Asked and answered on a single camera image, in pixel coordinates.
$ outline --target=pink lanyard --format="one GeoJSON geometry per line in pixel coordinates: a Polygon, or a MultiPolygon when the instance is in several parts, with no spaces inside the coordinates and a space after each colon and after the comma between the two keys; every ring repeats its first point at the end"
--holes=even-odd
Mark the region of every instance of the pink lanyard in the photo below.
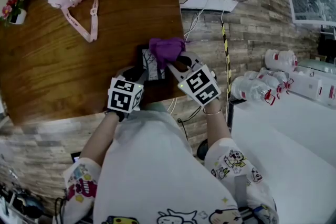
{"type": "MultiPolygon", "coordinates": [[[[76,4],[79,4],[82,0],[76,0],[76,4]]],[[[93,42],[97,40],[98,35],[98,0],[93,1],[92,9],[90,10],[91,14],[91,33],[87,32],[84,27],[82,27],[79,22],[73,18],[69,12],[69,9],[62,8],[62,12],[69,23],[82,35],[87,42],[93,42]]]]}

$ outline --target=white t-shirt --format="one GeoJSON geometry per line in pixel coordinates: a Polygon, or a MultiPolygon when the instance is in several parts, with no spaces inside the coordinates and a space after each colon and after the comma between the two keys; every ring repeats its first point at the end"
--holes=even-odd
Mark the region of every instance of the white t-shirt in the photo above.
{"type": "Polygon", "coordinates": [[[264,223],[277,224],[267,185],[232,139],[217,141],[204,167],[168,113],[136,111],[119,124],[102,168],[81,158],[64,172],[62,217],[76,223],[94,202],[98,224],[239,224],[234,178],[243,174],[248,206],[264,223]]]}

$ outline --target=purple towel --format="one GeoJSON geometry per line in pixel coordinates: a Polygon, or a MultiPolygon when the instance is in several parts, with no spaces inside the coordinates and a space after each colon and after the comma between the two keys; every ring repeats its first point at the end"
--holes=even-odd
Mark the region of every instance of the purple towel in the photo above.
{"type": "Polygon", "coordinates": [[[171,39],[152,38],[149,41],[149,50],[158,62],[157,67],[163,69],[168,62],[176,61],[180,53],[185,51],[185,42],[178,37],[171,39]]]}

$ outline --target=white flower pot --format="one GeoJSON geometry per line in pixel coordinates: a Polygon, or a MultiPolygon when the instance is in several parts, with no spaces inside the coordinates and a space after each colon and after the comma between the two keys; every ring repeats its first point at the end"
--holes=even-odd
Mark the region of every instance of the white flower pot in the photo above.
{"type": "Polygon", "coordinates": [[[27,12],[24,9],[20,9],[20,10],[21,10],[21,13],[19,15],[17,15],[16,18],[12,18],[12,20],[10,21],[11,24],[21,25],[25,21],[27,12]]]}

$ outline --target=wooden table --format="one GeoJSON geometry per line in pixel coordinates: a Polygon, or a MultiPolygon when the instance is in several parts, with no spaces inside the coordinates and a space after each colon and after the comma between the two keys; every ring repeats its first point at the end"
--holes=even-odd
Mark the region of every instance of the wooden table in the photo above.
{"type": "MultiPolygon", "coordinates": [[[[135,65],[137,45],[183,38],[179,0],[99,0],[98,40],[87,43],[59,9],[28,0],[21,26],[0,28],[0,89],[15,124],[102,112],[111,78],[135,65]]],[[[70,12],[90,29],[93,0],[70,12]]],[[[183,95],[170,76],[145,90],[145,101],[183,95]]]]}

